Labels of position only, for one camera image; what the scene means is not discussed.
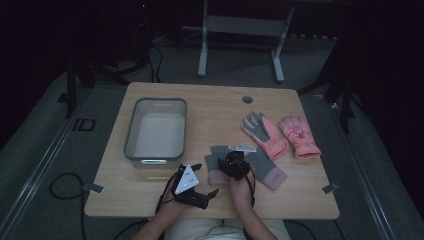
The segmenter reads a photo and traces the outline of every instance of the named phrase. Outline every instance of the round hole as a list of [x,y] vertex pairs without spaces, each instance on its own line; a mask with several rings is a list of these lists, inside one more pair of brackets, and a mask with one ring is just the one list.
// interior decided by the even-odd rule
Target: round hole
[[252,97],[250,97],[250,96],[244,96],[241,100],[242,100],[244,103],[247,103],[247,104],[249,104],[249,103],[252,103],[252,102],[253,102],[253,98],[252,98]]

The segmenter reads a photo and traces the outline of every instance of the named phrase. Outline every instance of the person's right hand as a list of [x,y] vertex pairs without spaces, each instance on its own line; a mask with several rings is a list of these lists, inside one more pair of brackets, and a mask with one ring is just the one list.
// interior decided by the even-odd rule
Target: person's right hand
[[[254,171],[252,165],[250,165],[251,170],[247,174],[247,178],[250,181],[252,188],[255,187],[253,173]],[[236,181],[234,178],[230,178],[230,192],[231,199],[234,203],[234,206],[238,211],[252,208],[252,193],[249,188],[249,184],[246,181],[246,178],[242,178],[239,181]]]

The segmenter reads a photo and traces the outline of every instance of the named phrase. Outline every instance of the wooden table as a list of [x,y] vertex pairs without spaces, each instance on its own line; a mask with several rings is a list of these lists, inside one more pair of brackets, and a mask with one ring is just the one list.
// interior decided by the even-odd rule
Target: wooden table
[[[244,103],[250,96],[253,102]],[[206,210],[191,207],[185,218],[237,218],[227,186],[209,186],[204,156],[210,147],[232,145],[257,147],[241,129],[251,111],[263,112],[273,123],[288,115],[304,116],[297,93],[287,89],[225,87],[207,85],[132,83],[122,102],[94,183],[105,187],[103,194],[91,193],[85,213],[99,217],[154,216],[159,196],[176,169],[137,169],[123,153],[134,103],[142,97],[180,97],[187,101],[184,165],[202,163],[196,176],[196,192],[207,194],[219,188]],[[339,210],[321,159],[298,160],[290,146],[275,163],[288,178],[277,191],[257,183],[255,210],[261,218],[335,219]]]

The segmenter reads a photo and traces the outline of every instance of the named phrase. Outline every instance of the table leg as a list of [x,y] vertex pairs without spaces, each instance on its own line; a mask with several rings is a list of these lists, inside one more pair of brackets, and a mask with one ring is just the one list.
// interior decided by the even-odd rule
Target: table leg
[[271,51],[271,57],[272,57],[272,62],[274,64],[274,71],[275,71],[275,77],[277,82],[284,81],[283,69],[281,68],[281,62],[280,62],[280,54],[281,54],[281,49],[283,48],[284,41],[287,37],[287,32],[289,30],[291,18],[293,17],[294,9],[295,7],[290,7],[286,20],[284,22],[284,25],[281,29],[278,46],[275,50]]
[[70,57],[66,63],[67,67],[67,111],[66,119],[69,119],[75,110],[76,104],[76,93],[75,93],[75,70],[74,70],[74,59]]
[[208,0],[203,1],[203,28],[202,28],[202,50],[200,52],[199,70],[197,76],[206,76],[206,63],[208,60]]

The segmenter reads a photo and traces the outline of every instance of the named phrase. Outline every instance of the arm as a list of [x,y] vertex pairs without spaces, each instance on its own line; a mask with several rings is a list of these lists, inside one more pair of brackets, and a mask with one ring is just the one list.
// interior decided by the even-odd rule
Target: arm
[[[253,174],[251,171],[247,176],[250,182],[253,183]],[[258,215],[256,215],[251,205],[251,193],[246,179],[236,181],[234,178],[230,178],[230,190],[234,206],[250,237],[255,240],[277,239]]]
[[156,216],[147,222],[143,228],[134,235],[132,240],[157,240],[160,235],[179,218],[188,205],[171,199],[173,199],[172,193],[168,191],[164,203]]

